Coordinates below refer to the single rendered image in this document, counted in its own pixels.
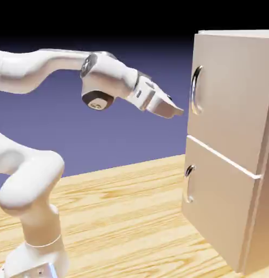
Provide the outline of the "short beige cabinet door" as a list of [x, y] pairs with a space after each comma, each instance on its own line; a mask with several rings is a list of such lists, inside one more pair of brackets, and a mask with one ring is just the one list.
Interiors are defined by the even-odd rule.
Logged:
[[225, 158], [193, 136], [187, 136], [185, 170], [194, 165], [189, 180], [192, 203], [182, 201], [182, 213], [233, 270], [242, 259], [251, 219], [251, 202], [261, 175]]

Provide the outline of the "beige cabinet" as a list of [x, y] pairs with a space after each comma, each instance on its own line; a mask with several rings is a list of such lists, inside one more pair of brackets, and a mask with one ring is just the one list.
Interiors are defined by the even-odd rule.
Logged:
[[236, 272], [269, 266], [269, 30], [194, 37], [182, 212]]

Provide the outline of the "tall beige cabinet door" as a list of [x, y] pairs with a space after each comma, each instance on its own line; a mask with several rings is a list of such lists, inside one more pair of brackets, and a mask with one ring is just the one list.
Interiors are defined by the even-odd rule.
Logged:
[[189, 111], [188, 134], [259, 175], [269, 112], [269, 36], [199, 33], [192, 74], [199, 115]]

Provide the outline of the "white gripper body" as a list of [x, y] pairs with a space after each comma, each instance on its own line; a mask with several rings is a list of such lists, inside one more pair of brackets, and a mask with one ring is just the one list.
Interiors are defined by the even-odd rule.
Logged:
[[176, 106], [158, 86], [155, 86], [154, 94], [146, 106], [146, 110], [163, 118], [173, 118], [177, 115]]

